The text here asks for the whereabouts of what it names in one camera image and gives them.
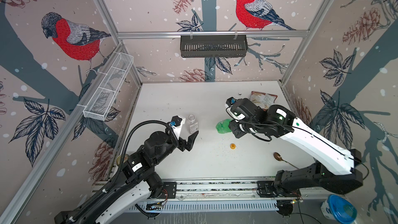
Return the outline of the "green plastic bottle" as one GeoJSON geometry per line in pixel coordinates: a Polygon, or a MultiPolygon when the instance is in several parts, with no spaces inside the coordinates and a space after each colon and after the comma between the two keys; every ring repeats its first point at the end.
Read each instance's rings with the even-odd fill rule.
{"type": "Polygon", "coordinates": [[[226,133],[230,133],[232,132],[229,124],[232,121],[232,119],[225,119],[223,121],[220,121],[219,123],[217,123],[216,125],[216,130],[219,134],[226,134],[226,133]]]}

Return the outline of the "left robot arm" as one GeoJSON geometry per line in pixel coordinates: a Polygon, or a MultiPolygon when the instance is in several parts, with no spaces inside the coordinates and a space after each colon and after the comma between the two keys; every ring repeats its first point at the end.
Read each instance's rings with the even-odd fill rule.
{"type": "Polygon", "coordinates": [[[199,134],[195,131],[187,140],[182,139],[179,134],[183,124],[183,118],[174,116],[170,122],[147,120],[136,125],[127,135],[115,175],[76,209],[59,212],[55,223],[110,224],[137,203],[157,198],[163,191],[163,181],[155,167],[175,149],[190,151],[199,134]],[[148,124],[162,125],[165,130],[151,134],[135,153],[127,157],[126,150],[132,135],[148,124]]]}

